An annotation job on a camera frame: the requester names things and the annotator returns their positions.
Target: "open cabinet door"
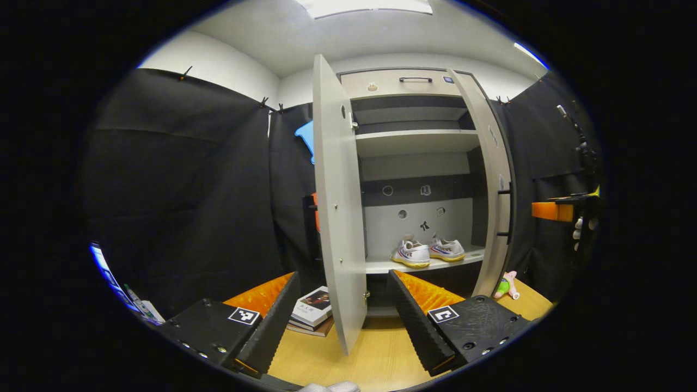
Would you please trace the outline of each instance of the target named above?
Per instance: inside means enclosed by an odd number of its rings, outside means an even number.
[[[324,271],[344,353],[365,315],[365,242],[358,153],[349,95],[321,54],[314,57],[312,112],[315,182]]]
[[[503,274],[508,251],[508,237],[499,236],[498,233],[508,233],[512,219],[510,194],[500,194],[499,191],[513,188],[513,176],[505,141],[481,86],[472,75],[456,73],[453,70],[448,70],[448,73],[455,81],[472,116],[482,146],[484,171],[487,175],[487,242],[484,261],[472,295],[492,296]]]

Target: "black cloth backdrop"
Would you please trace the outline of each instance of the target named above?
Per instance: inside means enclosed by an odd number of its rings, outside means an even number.
[[[81,185],[93,239],[164,318],[284,273],[270,208],[268,108],[222,86],[134,70],[102,106]]]
[[[507,269],[517,271],[517,278],[556,301],[580,267],[573,262],[574,228],[569,223],[532,217],[532,203],[589,191],[575,150],[578,133],[562,118],[557,105],[574,117],[588,145],[598,154],[600,145],[580,100],[552,72],[510,103],[492,103],[508,138],[517,186],[516,224]]]
[[[295,131],[311,120],[311,103],[293,106],[271,114],[269,131],[271,209],[279,252],[284,268],[300,273],[303,293],[326,284],[324,265],[312,260],[307,248],[302,210],[302,198],[316,190],[312,154],[295,136]]]

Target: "shoe sole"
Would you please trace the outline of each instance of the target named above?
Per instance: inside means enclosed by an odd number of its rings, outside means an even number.
[[[458,261],[465,258],[465,255],[458,256],[458,257],[446,257],[445,255],[430,255],[430,256],[431,256],[431,258],[441,259],[444,262],[449,262],[449,263],[458,262]]]
[[[406,266],[409,266],[409,267],[411,267],[411,268],[424,268],[425,266],[431,265],[431,262],[410,263],[410,262],[407,262],[406,260],[395,259],[394,257],[390,257],[390,259],[392,259],[393,262],[402,263],[402,264],[404,264],[404,265],[406,265]]]

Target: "white sneaker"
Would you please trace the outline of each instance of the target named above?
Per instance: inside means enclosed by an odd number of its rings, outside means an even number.
[[[414,236],[405,236],[392,251],[393,262],[402,263],[412,268],[422,268],[431,264],[429,247],[414,240]]]
[[[465,258],[465,250],[458,240],[446,241],[438,238],[434,233],[429,246],[429,256],[446,262],[457,262]]]

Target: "white cabinet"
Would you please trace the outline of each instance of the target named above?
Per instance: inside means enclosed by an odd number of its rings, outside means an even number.
[[[507,150],[481,88],[452,70],[343,74],[314,62],[314,151],[321,245],[337,335],[348,354],[368,312],[367,276],[464,271],[492,295],[507,252]],[[467,256],[424,269],[390,260],[405,234],[458,239]]]

